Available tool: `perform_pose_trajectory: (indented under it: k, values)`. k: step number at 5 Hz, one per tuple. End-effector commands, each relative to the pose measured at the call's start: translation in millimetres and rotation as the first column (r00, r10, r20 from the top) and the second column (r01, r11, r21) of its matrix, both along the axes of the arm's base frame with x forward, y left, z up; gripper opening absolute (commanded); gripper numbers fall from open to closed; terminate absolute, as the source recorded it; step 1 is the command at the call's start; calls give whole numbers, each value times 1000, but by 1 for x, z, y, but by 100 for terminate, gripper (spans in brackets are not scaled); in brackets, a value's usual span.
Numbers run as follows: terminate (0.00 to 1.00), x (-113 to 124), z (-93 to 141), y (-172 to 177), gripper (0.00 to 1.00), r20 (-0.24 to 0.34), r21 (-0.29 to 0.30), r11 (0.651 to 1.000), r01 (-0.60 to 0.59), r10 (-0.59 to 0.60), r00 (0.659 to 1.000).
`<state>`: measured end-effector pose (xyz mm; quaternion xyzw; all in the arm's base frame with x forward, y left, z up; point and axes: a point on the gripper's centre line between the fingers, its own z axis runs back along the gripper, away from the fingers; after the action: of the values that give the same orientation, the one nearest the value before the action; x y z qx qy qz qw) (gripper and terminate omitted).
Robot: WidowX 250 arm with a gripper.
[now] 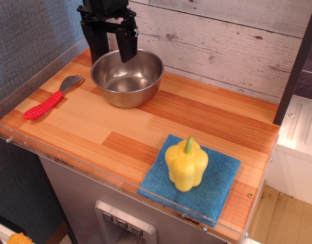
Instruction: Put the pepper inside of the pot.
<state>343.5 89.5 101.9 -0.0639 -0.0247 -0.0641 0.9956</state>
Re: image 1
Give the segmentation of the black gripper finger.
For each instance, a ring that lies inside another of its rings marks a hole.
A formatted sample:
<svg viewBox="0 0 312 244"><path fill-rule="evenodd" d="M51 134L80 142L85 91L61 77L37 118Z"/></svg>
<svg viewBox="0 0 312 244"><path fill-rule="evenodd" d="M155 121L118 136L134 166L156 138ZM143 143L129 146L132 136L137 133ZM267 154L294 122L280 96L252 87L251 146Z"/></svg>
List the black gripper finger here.
<svg viewBox="0 0 312 244"><path fill-rule="evenodd" d="M135 18L129 16L124 18L115 31L120 58L123 63L128 62L138 50L139 28L136 25Z"/></svg>
<svg viewBox="0 0 312 244"><path fill-rule="evenodd" d="M101 56L109 52L107 32L99 22L80 21L90 48L91 62L94 64Z"/></svg>

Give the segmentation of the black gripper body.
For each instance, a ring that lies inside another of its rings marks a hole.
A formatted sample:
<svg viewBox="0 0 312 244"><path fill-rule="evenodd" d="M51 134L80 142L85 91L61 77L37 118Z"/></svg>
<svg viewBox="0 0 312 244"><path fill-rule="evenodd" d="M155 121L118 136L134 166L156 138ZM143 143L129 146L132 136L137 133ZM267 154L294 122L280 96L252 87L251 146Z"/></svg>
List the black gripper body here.
<svg viewBox="0 0 312 244"><path fill-rule="evenodd" d="M80 13L82 21L86 22L103 22L111 18L134 18L136 13L128 9L128 5L129 1L127 0L91 0L83 1L77 11Z"/></svg>

